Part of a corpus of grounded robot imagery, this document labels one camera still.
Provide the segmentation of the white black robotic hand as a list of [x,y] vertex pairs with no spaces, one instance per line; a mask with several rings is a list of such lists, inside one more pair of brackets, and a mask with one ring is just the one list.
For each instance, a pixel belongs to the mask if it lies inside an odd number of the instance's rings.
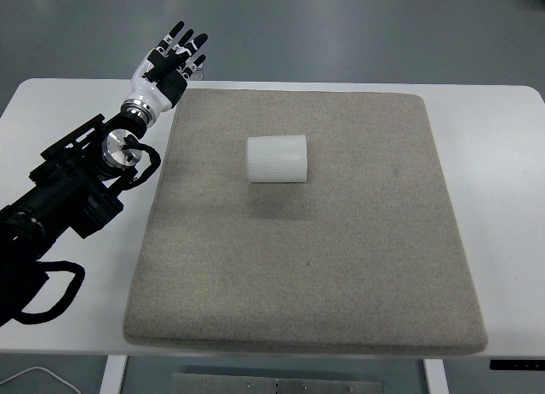
[[194,30],[183,28],[184,23],[178,22],[149,51],[131,78],[131,93],[123,101],[121,111],[141,118],[148,128],[178,104],[190,77],[206,59],[199,50],[208,41],[208,35],[195,35]]

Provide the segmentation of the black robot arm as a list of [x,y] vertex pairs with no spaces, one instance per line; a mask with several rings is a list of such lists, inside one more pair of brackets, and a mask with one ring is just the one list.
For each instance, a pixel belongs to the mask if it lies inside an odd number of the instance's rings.
[[[123,210],[121,192],[154,174],[161,157],[141,141],[151,124],[135,107],[110,120],[99,114],[42,152],[43,163],[29,174],[33,188],[1,210],[2,323],[46,323],[74,301],[84,268],[43,256],[67,229],[81,238],[101,230]],[[52,272],[73,275],[65,293],[47,311],[26,312]]]

